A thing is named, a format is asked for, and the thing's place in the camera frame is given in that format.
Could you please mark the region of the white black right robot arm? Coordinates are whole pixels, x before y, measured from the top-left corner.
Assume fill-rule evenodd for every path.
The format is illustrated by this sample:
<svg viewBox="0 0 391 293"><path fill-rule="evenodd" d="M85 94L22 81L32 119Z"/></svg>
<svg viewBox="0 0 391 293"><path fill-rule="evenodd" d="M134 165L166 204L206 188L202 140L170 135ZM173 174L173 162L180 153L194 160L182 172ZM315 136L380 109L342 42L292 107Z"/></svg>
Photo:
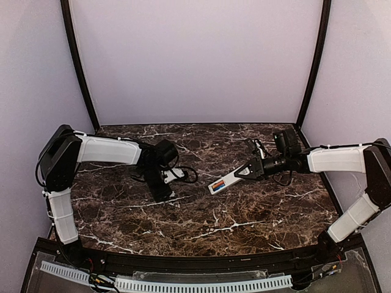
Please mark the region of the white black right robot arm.
<svg viewBox="0 0 391 293"><path fill-rule="evenodd" d="M363 194L326 231L323 246L335 246L381 211L390 207L390 145L386 139L354 145L319 146L303 150L292 129L273 134L279 152L263 157L262 145L248 140L254 156L233 172L233 179L259 181L280 172L356 172L366 176Z"/></svg>

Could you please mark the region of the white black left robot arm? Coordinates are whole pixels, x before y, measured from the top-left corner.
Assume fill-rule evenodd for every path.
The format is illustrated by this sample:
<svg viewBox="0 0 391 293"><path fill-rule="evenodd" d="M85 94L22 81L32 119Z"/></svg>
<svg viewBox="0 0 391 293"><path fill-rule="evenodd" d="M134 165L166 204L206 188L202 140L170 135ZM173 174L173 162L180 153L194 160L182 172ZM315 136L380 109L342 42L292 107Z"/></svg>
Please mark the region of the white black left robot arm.
<svg viewBox="0 0 391 293"><path fill-rule="evenodd" d="M61 125L40 153L36 178L43 187L57 236L64 245L79 240L71 205L71 187L83 162L104 162L135 166L153 199L167 200L170 182L185 178L170 163L178 157L175 145L162 140L156 145L130 138L112 138L77 132Z"/></svg>

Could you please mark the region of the white remote control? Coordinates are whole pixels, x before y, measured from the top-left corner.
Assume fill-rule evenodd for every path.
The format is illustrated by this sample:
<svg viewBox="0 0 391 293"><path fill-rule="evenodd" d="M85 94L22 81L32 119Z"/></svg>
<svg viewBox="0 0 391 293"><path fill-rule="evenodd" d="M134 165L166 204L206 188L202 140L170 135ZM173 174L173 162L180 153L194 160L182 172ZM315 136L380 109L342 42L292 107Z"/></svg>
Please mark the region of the white remote control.
<svg viewBox="0 0 391 293"><path fill-rule="evenodd" d="M238 183L239 181L241 181L241 180L242 180L241 178L236 178L236 177L234 176L234 171L228 173L227 175L225 175L225 176L219 178L218 180L216 180L215 182L211 183L211 184L208 186L208 189L209 189L209 191L210 191L210 194L215 195L215 194L217 194L217 193L219 193L219 192L222 192L222 191L225 190L226 188L228 188L228 187L230 187L230 186L232 186L232 185ZM212 185L213 185L214 183L219 182L219 181L224 181L225 187L222 188L222 189L219 189L217 192L213 192L213 191L212 191Z"/></svg>

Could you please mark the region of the orange AA battery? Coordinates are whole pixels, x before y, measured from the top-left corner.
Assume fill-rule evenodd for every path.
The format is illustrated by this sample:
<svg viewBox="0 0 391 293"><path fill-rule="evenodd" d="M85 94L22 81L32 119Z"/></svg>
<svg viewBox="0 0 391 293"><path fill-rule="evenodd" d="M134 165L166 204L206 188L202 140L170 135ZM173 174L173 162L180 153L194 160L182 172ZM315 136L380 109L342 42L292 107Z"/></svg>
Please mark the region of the orange AA battery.
<svg viewBox="0 0 391 293"><path fill-rule="evenodd" d="M219 182L217 182L217 183L214 183L213 185L212 185L212 188L217 188L217 187L219 187L219 186L223 186L225 183L224 183L224 181L219 181Z"/></svg>

